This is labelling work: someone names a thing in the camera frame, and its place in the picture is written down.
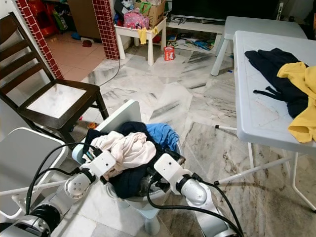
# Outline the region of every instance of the wooden chair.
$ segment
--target wooden chair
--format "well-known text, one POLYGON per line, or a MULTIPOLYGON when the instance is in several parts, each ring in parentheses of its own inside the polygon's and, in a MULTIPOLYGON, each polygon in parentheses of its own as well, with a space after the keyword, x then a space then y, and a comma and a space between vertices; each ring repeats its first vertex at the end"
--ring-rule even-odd
POLYGON ((39 130, 55 136, 38 125, 44 126, 50 131, 57 132, 65 142, 69 143, 74 142, 69 131, 89 107, 99 109, 103 119, 109 116, 100 93, 100 87, 77 81, 58 80, 53 77, 13 12, 0 19, 0 29, 0 45, 16 31, 23 37, 21 41, 0 52, 0 62, 26 47, 31 50, 29 53, 2 67, 0 80, 33 59, 37 59, 35 65, 8 83, 4 85, 0 83, 0 99, 15 110, 33 130, 39 130), (40 70, 44 70, 50 83, 18 106, 7 94, 40 70), (70 101, 73 101, 73 103, 66 107, 65 104, 69 104, 70 101))

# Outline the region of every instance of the robotic arm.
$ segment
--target robotic arm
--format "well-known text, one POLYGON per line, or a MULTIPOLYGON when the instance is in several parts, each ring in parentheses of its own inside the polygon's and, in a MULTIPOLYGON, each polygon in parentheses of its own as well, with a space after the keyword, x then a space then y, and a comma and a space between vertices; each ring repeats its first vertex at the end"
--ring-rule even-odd
MULTIPOLYGON (((49 237, 71 206, 115 163, 111 153, 104 151, 92 162, 83 164, 78 174, 70 177, 56 193, 43 200, 30 215, 22 217, 2 231, 1 237, 49 237)), ((223 215, 209 187, 193 179, 192 173, 183 169, 170 155, 163 154, 154 168, 170 183, 175 194, 186 197, 189 206, 223 215)), ((223 220, 205 213, 195 213, 206 237, 228 237, 236 234, 223 220)))
POLYGON ((104 151, 92 162, 83 164, 78 174, 70 177, 56 193, 49 195, 35 209, 1 232, 1 237, 49 237, 72 205, 89 187, 110 170, 116 160, 104 151))
MULTIPOLYGON (((171 190, 183 195, 189 206, 222 215, 217 199, 207 185, 192 178, 193 174, 183 169, 170 155, 163 154, 154 165, 155 170, 169 183, 171 190)), ((201 212, 195 212, 197 221, 206 237, 229 237, 236 235, 223 220, 201 212)))

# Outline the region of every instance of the red brick pillar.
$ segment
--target red brick pillar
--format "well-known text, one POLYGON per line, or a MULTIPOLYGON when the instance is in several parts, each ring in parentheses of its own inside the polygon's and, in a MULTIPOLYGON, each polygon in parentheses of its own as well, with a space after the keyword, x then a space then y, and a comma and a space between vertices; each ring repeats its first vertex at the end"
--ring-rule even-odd
POLYGON ((105 57, 119 59, 119 50, 111 14, 110 0, 92 0, 105 57))
POLYGON ((64 79, 26 0, 16 0, 15 2, 53 74, 57 79, 64 79))

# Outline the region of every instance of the red can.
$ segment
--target red can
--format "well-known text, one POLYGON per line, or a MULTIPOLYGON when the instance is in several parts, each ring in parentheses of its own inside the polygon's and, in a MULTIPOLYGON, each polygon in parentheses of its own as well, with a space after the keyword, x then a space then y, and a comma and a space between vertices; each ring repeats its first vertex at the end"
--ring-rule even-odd
POLYGON ((168 46, 163 48, 163 58, 165 61, 171 61, 174 57, 174 47, 168 46))

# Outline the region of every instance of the yellow cloth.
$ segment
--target yellow cloth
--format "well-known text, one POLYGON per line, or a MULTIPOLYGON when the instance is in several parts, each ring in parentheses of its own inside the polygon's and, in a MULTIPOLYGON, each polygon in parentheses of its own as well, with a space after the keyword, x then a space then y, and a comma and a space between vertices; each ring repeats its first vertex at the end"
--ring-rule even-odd
POLYGON ((139 35, 139 39, 140 39, 140 44, 146 44, 146 40, 147 40, 147 29, 146 27, 142 28, 141 30, 138 29, 138 35, 139 35))
POLYGON ((316 141, 316 66, 306 68, 303 62, 283 65, 277 76, 289 78, 308 95, 308 106, 290 124, 288 130, 299 142, 316 141))
POLYGON ((158 31, 158 29, 157 29, 156 26, 152 29, 152 32, 153 32, 155 35, 159 33, 159 31, 158 31))
MULTIPOLYGON (((155 35, 159 33, 157 27, 155 26, 152 30, 151 30, 155 35)), ((147 40, 147 29, 144 27, 142 29, 138 29, 137 30, 138 35, 139 35, 139 40, 140 40, 140 44, 146 44, 146 40, 147 40)))

